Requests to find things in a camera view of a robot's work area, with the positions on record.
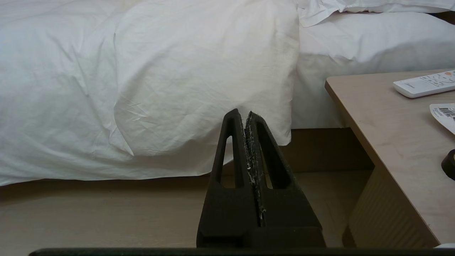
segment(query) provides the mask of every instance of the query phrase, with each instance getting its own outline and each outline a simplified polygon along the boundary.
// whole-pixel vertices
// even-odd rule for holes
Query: white pillowcase
[[[331,76],[455,67],[455,26],[425,13],[335,13],[300,27],[292,128],[345,124],[324,89]]]
[[[455,10],[455,0],[297,0],[303,27],[320,23],[339,12],[423,12]]]

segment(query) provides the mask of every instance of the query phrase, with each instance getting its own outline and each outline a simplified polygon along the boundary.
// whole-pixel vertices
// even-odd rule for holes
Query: bed
[[[454,26],[428,14],[333,14],[304,27],[299,8],[0,1],[0,185],[202,175],[233,108],[263,116],[286,145],[291,128],[344,127],[324,91],[328,76],[455,66]],[[404,20],[425,26],[410,22],[390,44],[371,45]],[[428,29],[438,40],[415,36]],[[398,54],[416,40],[408,58]]]

